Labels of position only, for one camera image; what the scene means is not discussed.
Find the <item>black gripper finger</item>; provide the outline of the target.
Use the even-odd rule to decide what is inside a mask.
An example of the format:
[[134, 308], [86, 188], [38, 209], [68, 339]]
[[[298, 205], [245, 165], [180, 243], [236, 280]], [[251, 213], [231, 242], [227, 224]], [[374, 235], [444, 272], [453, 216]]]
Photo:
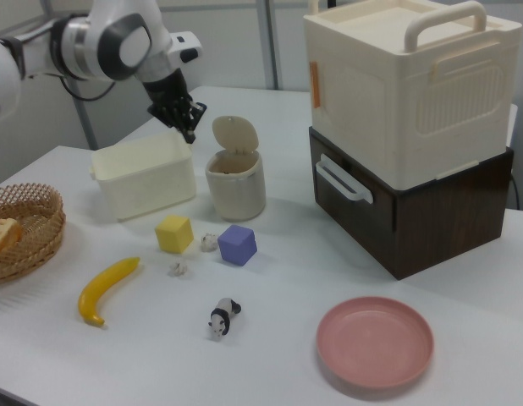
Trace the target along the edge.
[[182, 113], [178, 108], [158, 106], [156, 103], [150, 105], [147, 111], [169, 128], [176, 128], [188, 144], [194, 143], [194, 127], [190, 114]]
[[201, 118], [203, 117], [204, 113], [206, 112], [207, 106], [204, 103], [201, 102], [195, 102], [192, 101], [190, 103], [190, 110], [189, 110], [189, 126], [188, 126], [188, 141], [194, 142], [195, 141], [195, 129], [198, 125], [198, 123], [201, 121]]

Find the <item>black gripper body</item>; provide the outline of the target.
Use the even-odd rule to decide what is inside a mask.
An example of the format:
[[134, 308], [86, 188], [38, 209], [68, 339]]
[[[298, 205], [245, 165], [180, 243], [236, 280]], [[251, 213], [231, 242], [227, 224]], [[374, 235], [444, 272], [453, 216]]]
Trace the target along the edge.
[[187, 84], [180, 69], [162, 80], [143, 82], [152, 104], [148, 111], [163, 123], [189, 123], [190, 102]]

